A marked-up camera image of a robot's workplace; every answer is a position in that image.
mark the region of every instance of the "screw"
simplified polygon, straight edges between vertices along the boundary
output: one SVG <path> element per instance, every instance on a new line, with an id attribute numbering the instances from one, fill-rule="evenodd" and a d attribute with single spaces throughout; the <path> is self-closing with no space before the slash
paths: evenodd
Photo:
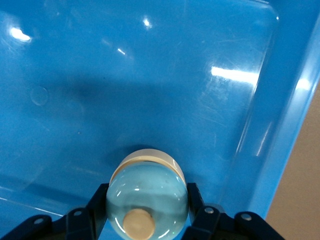
<path id="1" fill-rule="evenodd" d="M 33 222 L 33 224 L 40 224 L 40 223 L 42 223 L 43 221 L 44 221 L 43 218 L 38 218 L 38 219 L 36 219 L 36 220 Z"/>
<path id="2" fill-rule="evenodd" d="M 211 207 L 206 207 L 204 209 L 204 211 L 207 213 L 207 214 L 213 214 L 215 211 L 211 208 Z"/>
<path id="3" fill-rule="evenodd" d="M 244 219 L 246 221 L 251 221 L 252 220 L 252 217 L 247 213 L 241 214 L 241 217 L 242 217 L 242 219 Z"/>
<path id="4" fill-rule="evenodd" d="M 73 216 L 80 216 L 82 214 L 82 211 L 75 211 L 73 213 Z"/>

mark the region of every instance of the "beige knob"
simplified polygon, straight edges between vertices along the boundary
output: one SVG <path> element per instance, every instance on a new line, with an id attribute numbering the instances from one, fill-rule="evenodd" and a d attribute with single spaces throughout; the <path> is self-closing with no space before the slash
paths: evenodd
<path id="1" fill-rule="evenodd" d="M 155 232 L 155 221 L 145 210 L 136 208 L 123 219 L 123 229 L 133 240 L 148 240 Z"/>

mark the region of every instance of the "brown surface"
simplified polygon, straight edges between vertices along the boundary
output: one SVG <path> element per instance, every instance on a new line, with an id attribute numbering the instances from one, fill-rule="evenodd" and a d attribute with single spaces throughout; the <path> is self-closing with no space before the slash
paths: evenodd
<path id="1" fill-rule="evenodd" d="M 320 240 L 320 87 L 304 120 L 267 222 L 286 240 Z"/>

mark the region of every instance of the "blue plastic bin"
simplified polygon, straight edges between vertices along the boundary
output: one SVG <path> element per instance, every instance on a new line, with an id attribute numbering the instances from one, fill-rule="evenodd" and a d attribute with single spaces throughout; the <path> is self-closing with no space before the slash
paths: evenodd
<path id="1" fill-rule="evenodd" d="M 319 12 L 319 0 L 2 0 L 0 236 L 84 206 L 143 148 L 174 157 L 205 202 L 266 217 L 320 77 Z"/>

